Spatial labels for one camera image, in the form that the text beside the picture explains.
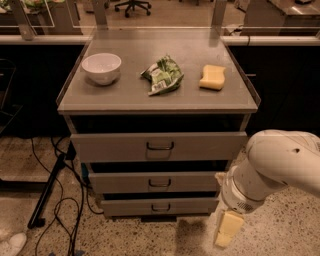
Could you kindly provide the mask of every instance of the chair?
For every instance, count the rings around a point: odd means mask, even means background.
[[[129,0],[129,1],[126,1],[126,2],[123,2],[123,3],[120,3],[120,4],[116,4],[114,6],[114,9],[116,12],[119,12],[120,9],[119,9],[119,6],[124,6],[124,5],[128,5],[126,10],[125,10],[125,16],[126,18],[129,18],[129,10],[132,9],[134,11],[134,8],[136,6],[142,8],[142,9],[145,9],[147,11],[147,15],[149,16],[151,14],[151,12],[149,11],[149,9],[151,9],[151,4],[149,2],[146,2],[146,1],[138,1],[138,0]]]

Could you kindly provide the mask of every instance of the green chip bag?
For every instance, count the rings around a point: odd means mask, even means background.
[[[148,95],[152,96],[176,90],[184,74],[177,63],[166,55],[143,71],[141,76],[151,82],[151,91]]]

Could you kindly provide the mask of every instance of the sponge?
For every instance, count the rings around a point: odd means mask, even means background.
[[[227,247],[232,238],[239,232],[244,223],[242,214],[235,211],[225,211],[221,215],[220,226],[216,233],[215,245]]]
[[[205,65],[202,71],[202,79],[199,86],[203,88],[221,90],[224,86],[224,71],[225,67]]]

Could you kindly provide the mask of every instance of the cabinet top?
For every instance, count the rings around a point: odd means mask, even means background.
[[[81,65],[58,106],[60,114],[118,113],[254,113],[257,104],[241,78],[226,47],[210,28],[147,28],[96,31],[84,58],[100,52],[122,59],[121,76],[114,84],[98,87],[86,77]],[[165,55],[181,68],[184,78],[172,92],[148,96],[149,81],[141,72]],[[221,91],[199,88],[205,65],[226,67]]]

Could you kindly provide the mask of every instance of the white bowl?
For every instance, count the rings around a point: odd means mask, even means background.
[[[115,54],[98,53],[85,58],[81,66],[95,83],[108,85],[120,76],[121,59]]]

